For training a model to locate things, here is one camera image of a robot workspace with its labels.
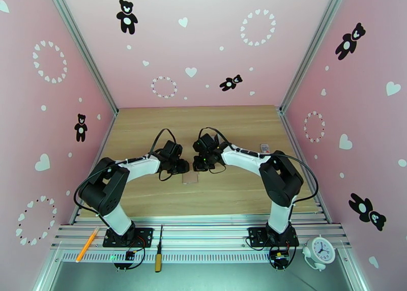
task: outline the clock face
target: clock face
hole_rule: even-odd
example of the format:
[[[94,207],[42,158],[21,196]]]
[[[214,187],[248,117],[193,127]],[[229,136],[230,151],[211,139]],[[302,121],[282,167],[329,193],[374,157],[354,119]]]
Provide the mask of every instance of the clock face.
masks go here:
[[[312,250],[314,251],[316,257],[323,262],[329,262],[335,257],[331,245],[324,240],[316,239],[313,242]]]

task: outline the circle of hearts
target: circle of hearts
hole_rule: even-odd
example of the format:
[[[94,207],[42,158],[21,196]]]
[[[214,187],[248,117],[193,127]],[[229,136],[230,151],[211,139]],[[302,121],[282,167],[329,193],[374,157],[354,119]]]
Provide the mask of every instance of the circle of hearts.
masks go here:
[[[23,213],[21,213],[21,214],[18,216],[18,218],[17,218],[17,222],[18,222],[18,224],[19,224],[17,230],[20,229],[21,231],[19,232],[19,234],[17,234],[17,230],[16,230],[16,236],[20,239],[20,244],[21,244],[22,246],[24,246],[25,244],[30,244],[30,243],[32,243],[33,240],[37,241],[37,238],[36,238],[36,237],[34,237],[32,240],[28,240],[27,237],[24,237],[24,236],[22,235],[23,232],[24,232],[24,230],[23,230],[21,224],[22,224],[22,221],[26,218],[25,215],[26,215],[26,213],[28,212],[28,210],[32,209],[32,208],[34,207],[35,203],[40,203],[40,202],[41,202],[41,203],[43,203],[43,202],[48,202],[48,204],[49,204],[50,206],[52,206],[51,215],[53,216],[53,218],[52,218],[52,220],[49,222],[49,228],[48,228],[48,230],[50,230],[51,227],[55,224],[54,216],[56,216],[57,210],[56,210],[55,205],[53,205],[53,204],[55,203],[55,201],[54,201],[53,198],[47,200],[47,197],[46,197],[45,195],[42,195],[42,196],[40,196],[40,198],[38,198],[38,202],[34,202],[34,201],[29,202],[29,203],[27,204],[27,209],[26,209]],[[42,232],[42,234],[41,234],[41,236],[39,237],[39,239],[42,239],[42,238],[43,238],[44,233],[46,233],[45,236],[48,235],[47,230],[46,230],[46,231]]]
[[[261,44],[266,43],[267,40],[269,40],[271,38],[271,33],[274,33],[274,30],[275,30],[274,26],[276,25],[276,20],[274,19],[275,16],[273,14],[269,15],[269,12],[270,11],[266,10],[266,9],[264,9],[264,10],[258,9],[258,10],[255,10],[254,12],[249,13],[247,15],[247,18],[243,19],[242,26],[240,27],[240,32],[241,32],[240,37],[242,38],[242,40],[245,44],[247,44],[249,46],[253,46],[253,45],[259,46]],[[248,24],[249,23],[248,19],[253,18],[254,15],[261,15],[263,17],[268,17],[269,20],[271,21],[271,23],[270,23],[271,27],[269,29],[269,32],[267,32],[265,38],[261,39],[260,42],[259,41],[253,42],[252,40],[249,40],[249,38],[247,38],[246,34],[244,33],[244,30],[246,29],[246,27],[244,27],[244,25]]]
[[[55,49],[55,51],[57,53],[59,53],[59,57],[62,59],[62,63],[64,64],[64,67],[62,69],[62,73],[60,76],[50,78],[50,76],[47,73],[45,73],[42,69],[40,69],[40,64],[36,60],[40,57],[39,53],[41,51],[41,46],[42,46],[42,48],[45,48],[45,47],[53,48],[53,49]],[[34,46],[33,59],[34,59],[34,67],[38,70],[37,71],[38,75],[40,75],[41,77],[44,77],[45,81],[56,84],[57,82],[62,82],[65,79],[66,73],[68,72],[68,68],[66,67],[67,60],[65,59],[65,55],[60,50],[58,45],[54,44],[51,41],[48,41],[48,43],[46,43],[44,40],[41,41],[40,43],[38,43]]]
[[[308,123],[308,120],[312,116],[316,116],[318,119],[321,119],[321,129],[322,130],[319,132],[319,136],[316,136],[315,138],[310,137],[309,133],[307,131],[307,129],[308,129],[307,123]],[[314,142],[318,143],[321,140],[321,138],[323,138],[325,135],[325,121],[324,121],[324,118],[322,118],[322,114],[318,113],[316,110],[313,111],[312,113],[308,113],[308,116],[304,120],[304,132],[305,132],[305,137],[308,138],[311,143],[314,143]]]
[[[155,83],[156,83],[159,79],[160,79],[160,80],[167,80],[167,81],[169,81],[169,82],[172,83],[173,91],[172,91],[172,93],[171,93],[170,95],[162,95],[162,94],[159,94],[159,93],[157,92],[157,90],[155,89]],[[153,90],[153,93],[156,94],[157,97],[163,98],[163,99],[172,98],[173,96],[175,96],[175,94],[176,94],[177,91],[178,91],[177,83],[174,82],[171,78],[169,78],[169,77],[164,77],[164,76],[158,76],[157,78],[154,78],[154,79],[153,79],[153,82],[152,82],[151,85],[150,85],[150,87],[151,87],[151,89]]]

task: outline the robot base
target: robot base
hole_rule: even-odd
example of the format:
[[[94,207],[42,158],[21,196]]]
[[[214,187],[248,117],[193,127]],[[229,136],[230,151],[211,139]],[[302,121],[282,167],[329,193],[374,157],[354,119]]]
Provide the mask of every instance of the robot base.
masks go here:
[[[300,245],[291,224],[282,234],[274,231],[268,224],[266,224],[266,227],[250,227],[247,230],[249,231],[250,246],[253,248],[286,247],[287,242],[290,247]]]
[[[103,247],[108,248],[123,248],[123,247],[143,247],[144,243],[139,238],[141,237],[145,244],[145,248],[151,247],[151,240],[153,238],[153,228],[139,228],[135,227],[132,223],[129,229],[122,236],[115,233],[111,228],[107,229],[103,241]]]

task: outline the orange pencil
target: orange pencil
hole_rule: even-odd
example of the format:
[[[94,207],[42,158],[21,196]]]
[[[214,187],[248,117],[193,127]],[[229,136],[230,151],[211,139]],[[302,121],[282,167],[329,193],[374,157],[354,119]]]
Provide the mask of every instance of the orange pencil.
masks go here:
[[[83,256],[85,255],[85,252],[87,251],[87,249],[89,248],[89,246],[91,245],[93,239],[95,238],[96,234],[99,231],[99,227],[97,226],[95,228],[95,230],[93,231],[92,235],[89,237],[88,241],[86,242],[85,246],[83,247],[82,251],[80,252],[78,258],[76,258],[76,263],[78,263],[79,261],[82,260]]]

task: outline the yellow screwdriver handle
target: yellow screwdriver handle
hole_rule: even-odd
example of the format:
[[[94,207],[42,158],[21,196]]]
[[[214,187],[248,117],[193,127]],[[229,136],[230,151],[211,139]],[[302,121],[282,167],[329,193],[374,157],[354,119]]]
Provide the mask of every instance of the yellow screwdriver handle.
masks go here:
[[[161,253],[156,255],[156,273],[161,272]]]

